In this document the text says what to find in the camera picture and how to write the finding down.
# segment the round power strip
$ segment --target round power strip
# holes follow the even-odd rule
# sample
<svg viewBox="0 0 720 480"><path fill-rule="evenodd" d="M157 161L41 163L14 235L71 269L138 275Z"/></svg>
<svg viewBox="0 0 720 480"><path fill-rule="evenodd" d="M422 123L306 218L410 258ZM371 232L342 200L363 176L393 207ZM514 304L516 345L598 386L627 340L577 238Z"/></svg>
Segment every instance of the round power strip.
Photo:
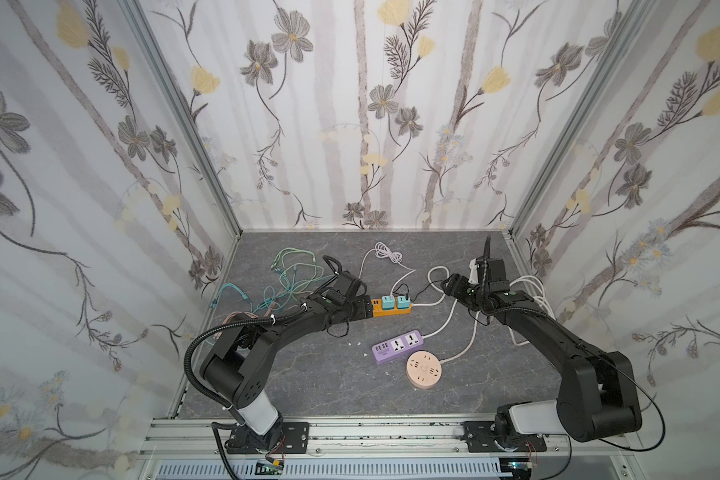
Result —
<svg viewBox="0 0 720 480"><path fill-rule="evenodd" d="M405 366L408 380L417 389L431 389L440 379L440 360L430 352L419 350L408 358Z"/></svg>

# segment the white cable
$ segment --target white cable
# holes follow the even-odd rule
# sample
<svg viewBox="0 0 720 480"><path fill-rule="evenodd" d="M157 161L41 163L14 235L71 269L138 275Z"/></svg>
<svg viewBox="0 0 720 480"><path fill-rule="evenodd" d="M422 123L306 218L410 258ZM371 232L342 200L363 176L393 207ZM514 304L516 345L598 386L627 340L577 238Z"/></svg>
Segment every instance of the white cable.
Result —
<svg viewBox="0 0 720 480"><path fill-rule="evenodd" d="M429 272L427 272L427 282L429 282L432 285L432 288L434 288L435 290L437 290L438 292L443 294L440 297L440 300L438 300L437 302L433 302L433 303L414 303L413 306L435 306L435 305L440 304L440 302L442 302L443 299L445 298L445 293L443 293L443 291L441 289L439 289L437 287L437 285L432 283L432 278L430 277L432 272L437 270L438 268L442 268L443 270L445 270L445 278L448 278L451 275L451 272L448 271L448 268L446 266L442 266L442 265L433 266L431 269L429 269Z"/></svg>
<svg viewBox="0 0 720 480"><path fill-rule="evenodd" d="M547 315L551 316L553 319L556 320L554 311L552 310L552 305L550 305L549 301L547 300L547 291L544 289L544 284L539 280L536 276L533 275L522 275L510 282L509 286L515 285L516 283L527 283L529 285L532 285L537 291L530 291L531 297L533 297L534 301L542 306L547 311ZM514 330L507 327L509 329L509 334L512 337L512 343L515 344L515 346L523 346L530 343L528 340L525 340L524 342L519 342L514 337Z"/></svg>
<svg viewBox="0 0 720 480"><path fill-rule="evenodd" d="M456 303L458 303L458 299L454 300L454 304L453 304L453 306L451 307L451 313L448 314L448 319L445 321L445 323L443 323L443 325L442 325L440 328L438 328L437 330L433 331L433 332L430 333L429 335L424 335L423 338L428 339L429 337L435 336L435 335L437 335L438 333L440 333L440 332L443 331L443 328L445 328L445 326L448 324L448 322L451 321L451 317L454 315L454 309L456 308Z"/></svg>
<svg viewBox="0 0 720 480"><path fill-rule="evenodd" d="M400 283L400 281L403 280L406 276L415 272L416 269L408 268L407 266L403 265L403 254L401 254L400 252L393 252L391 248L384 244L384 242L376 242L376 246L374 248L371 248L369 251L365 252L365 256L362 258L362 263L360 264L360 273L358 274L358 277L362 277L362 269L365 266L365 259L368 258L368 255L371 252L376 253L376 258L389 258L394 264L398 264L406 270L410 270L407 274L401 276L400 279L397 282L394 282L394 284L392 285L392 289L389 291L389 295L393 296L394 288L398 285L398 283Z"/></svg>
<svg viewBox="0 0 720 480"><path fill-rule="evenodd" d="M475 313L476 313L476 315L474 316L474 326L472 327L472 339L469 341L469 344L467 344L467 348L465 348L464 350L461 350L459 353L452 356L451 358L441 360L440 363L446 363L446 362L450 362L451 360L456 360L457 358L459 358L460 356L465 354L467 352L467 350L470 349L470 347L472 347L472 343L474 343L474 334L478 331L478 315L480 315L480 312L475 312Z"/></svg>

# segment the robotic arm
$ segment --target robotic arm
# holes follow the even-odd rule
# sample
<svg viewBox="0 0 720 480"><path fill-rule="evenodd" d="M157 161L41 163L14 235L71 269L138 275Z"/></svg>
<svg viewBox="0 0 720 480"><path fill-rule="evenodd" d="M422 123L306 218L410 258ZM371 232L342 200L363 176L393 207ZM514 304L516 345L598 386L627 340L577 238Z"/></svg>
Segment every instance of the robotic arm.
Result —
<svg viewBox="0 0 720 480"><path fill-rule="evenodd" d="M184 370L190 382L230 410L240 425L247 425L250 439L263 451L277 446L282 437L282 415L263 391L277 351L309 333L330 332L334 325L373 316L365 283L343 271L335 259L323 258L335 275L309 295L299 311L257 319L239 314L230 324L198 336L186 352ZM477 263L480 283L453 274L442 282L443 292L522 334L562 377L556 400L498 408L494 421L497 444L507 448L523 445L525 438L538 433L567 433L579 442L588 442L640 429L642 418L630 380L634 378L630 361L619 352L604 352L578 338L544 314L527 293L512 290L504 262L490 258L490 237ZM360 286L362 295L358 294ZM200 376L221 397L197 381L188 361L205 338L218 332L221 337L202 361ZM240 355L240 348L250 349L248 355Z"/></svg>

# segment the wall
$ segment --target wall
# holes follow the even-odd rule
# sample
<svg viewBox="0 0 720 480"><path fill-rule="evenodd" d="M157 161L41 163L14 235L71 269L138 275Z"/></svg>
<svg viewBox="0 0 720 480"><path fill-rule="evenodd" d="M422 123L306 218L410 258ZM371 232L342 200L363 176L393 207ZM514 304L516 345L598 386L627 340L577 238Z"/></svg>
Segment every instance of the wall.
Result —
<svg viewBox="0 0 720 480"><path fill-rule="evenodd" d="M141 0L245 228L505 228L628 2Z"/></svg>
<svg viewBox="0 0 720 480"><path fill-rule="evenodd" d="M560 321L656 396L650 477L720 478L720 1L659 3L516 234ZM646 410L634 445L659 435Z"/></svg>
<svg viewBox="0 0 720 480"><path fill-rule="evenodd" d="M0 478L133 476L170 408L232 238L157 91L114 2L0 2Z"/></svg>

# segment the orange power strip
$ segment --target orange power strip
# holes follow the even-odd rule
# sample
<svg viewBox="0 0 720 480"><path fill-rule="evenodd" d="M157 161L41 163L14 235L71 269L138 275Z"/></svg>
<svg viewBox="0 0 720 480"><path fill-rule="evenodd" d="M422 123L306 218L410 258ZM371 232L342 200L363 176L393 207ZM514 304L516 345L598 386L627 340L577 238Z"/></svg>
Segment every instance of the orange power strip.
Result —
<svg viewBox="0 0 720 480"><path fill-rule="evenodd" d="M403 313L410 313L413 308L413 305L409 305L408 308L397 308L395 306L395 308L384 310L382 308L382 299L380 298L374 298L371 300L371 303L373 304L374 316L402 315Z"/></svg>

